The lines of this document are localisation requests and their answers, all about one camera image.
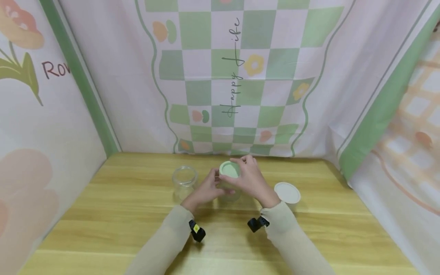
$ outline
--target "beige sleeve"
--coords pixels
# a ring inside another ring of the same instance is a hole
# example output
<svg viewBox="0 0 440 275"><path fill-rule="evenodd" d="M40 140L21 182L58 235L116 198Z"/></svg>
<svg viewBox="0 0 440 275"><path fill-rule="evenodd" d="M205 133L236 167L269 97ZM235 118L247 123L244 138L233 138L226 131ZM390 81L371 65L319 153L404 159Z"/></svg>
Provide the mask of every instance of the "beige sleeve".
<svg viewBox="0 0 440 275"><path fill-rule="evenodd" d="M191 233L191 212L178 205L163 221L128 267L125 275L163 275L179 254Z"/></svg>
<svg viewBox="0 0 440 275"><path fill-rule="evenodd" d="M284 202L262 209L261 215L270 223L266 228L268 239L295 275L335 274Z"/></svg>

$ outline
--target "table surface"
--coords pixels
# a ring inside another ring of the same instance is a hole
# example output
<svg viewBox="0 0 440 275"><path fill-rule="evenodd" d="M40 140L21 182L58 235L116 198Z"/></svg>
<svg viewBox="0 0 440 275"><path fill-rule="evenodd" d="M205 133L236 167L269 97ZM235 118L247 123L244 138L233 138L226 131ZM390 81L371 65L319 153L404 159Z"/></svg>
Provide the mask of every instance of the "table surface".
<svg viewBox="0 0 440 275"><path fill-rule="evenodd" d="M194 167L199 181L227 156L119 153L110 157L64 214L21 275L122 275L174 206L171 175ZM295 216L337 274L417 274L339 172L322 160L259 158L271 186L301 192ZM207 232L187 242L167 274L290 274L264 230L246 223L259 204L242 195L196 213Z"/></svg>

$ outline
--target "green lid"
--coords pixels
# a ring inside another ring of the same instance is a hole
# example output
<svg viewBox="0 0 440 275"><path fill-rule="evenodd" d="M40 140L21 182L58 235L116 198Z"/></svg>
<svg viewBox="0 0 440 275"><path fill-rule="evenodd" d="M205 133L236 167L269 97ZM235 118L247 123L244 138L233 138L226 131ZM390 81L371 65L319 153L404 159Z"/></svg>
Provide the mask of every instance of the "green lid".
<svg viewBox="0 0 440 275"><path fill-rule="evenodd" d="M240 176L240 166L231 161L225 161L220 165L219 172L221 175L238 178Z"/></svg>

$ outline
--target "wrist strap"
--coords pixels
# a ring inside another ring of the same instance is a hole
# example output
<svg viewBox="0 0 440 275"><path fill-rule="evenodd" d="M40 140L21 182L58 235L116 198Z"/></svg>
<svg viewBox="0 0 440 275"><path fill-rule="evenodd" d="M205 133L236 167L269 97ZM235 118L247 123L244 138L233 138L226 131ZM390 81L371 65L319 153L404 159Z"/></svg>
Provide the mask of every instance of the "wrist strap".
<svg viewBox="0 0 440 275"><path fill-rule="evenodd" d="M257 232L258 229L264 227L268 227L270 223L267 219L260 216L258 219L252 218L248 221L248 226L252 230L253 233Z"/></svg>
<svg viewBox="0 0 440 275"><path fill-rule="evenodd" d="M203 228L198 226L194 220L190 220L189 222L191 228L191 235L196 242L201 242L203 238L206 236L206 232Z"/></svg>

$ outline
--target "plaid pattern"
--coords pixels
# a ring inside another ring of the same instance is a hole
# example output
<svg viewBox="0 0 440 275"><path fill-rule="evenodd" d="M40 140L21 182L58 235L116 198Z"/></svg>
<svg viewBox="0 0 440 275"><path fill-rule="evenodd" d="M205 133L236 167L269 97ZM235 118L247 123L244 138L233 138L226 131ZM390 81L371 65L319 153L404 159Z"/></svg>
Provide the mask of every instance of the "plaid pattern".
<svg viewBox="0 0 440 275"><path fill-rule="evenodd" d="M349 0L145 0L178 152L283 156Z"/></svg>
<svg viewBox="0 0 440 275"><path fill-rule="evenodd" d="M440 33L434 32L378 152L412 196L440 209Z"/></svg>

